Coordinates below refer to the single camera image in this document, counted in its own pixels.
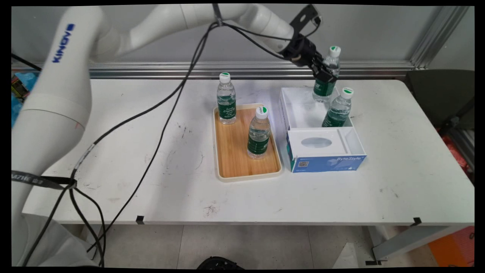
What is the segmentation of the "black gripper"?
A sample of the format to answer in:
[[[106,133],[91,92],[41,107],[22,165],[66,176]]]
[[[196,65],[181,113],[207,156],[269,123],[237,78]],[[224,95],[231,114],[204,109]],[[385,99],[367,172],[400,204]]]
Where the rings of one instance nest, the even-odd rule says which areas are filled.
[[[309,67],[316,72],[316,80],[334,83],[338,79],[335,71],[335,58],[318,53],[316,46],[301,33],[294,33],[292,40],[281,52],[281,56],[298,67]]]

